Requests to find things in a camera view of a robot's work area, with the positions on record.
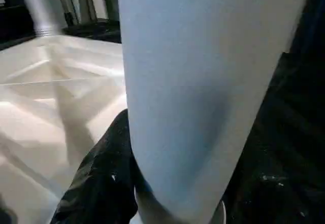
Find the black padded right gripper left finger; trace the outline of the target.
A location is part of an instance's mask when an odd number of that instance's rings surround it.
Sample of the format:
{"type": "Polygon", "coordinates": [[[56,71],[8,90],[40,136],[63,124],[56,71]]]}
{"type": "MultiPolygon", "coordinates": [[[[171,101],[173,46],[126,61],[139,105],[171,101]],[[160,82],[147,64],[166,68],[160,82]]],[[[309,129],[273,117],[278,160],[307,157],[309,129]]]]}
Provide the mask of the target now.
{"type": "Polygon", "coordinates": [[[113,120],[82,160],[51,223],[129,223],[138,211],[128,111],[113,120]]]}

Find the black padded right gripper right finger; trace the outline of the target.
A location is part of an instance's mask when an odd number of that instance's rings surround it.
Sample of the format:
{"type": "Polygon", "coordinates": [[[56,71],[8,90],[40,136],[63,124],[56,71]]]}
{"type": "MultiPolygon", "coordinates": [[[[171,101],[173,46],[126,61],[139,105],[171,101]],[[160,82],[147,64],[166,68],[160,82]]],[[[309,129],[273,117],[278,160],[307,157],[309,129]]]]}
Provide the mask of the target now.
{"type": "Polygon", "coordinates": [[[324,178],[286,142],[250,137],[224,202],[227,223],[324,223],[324,178]]]}

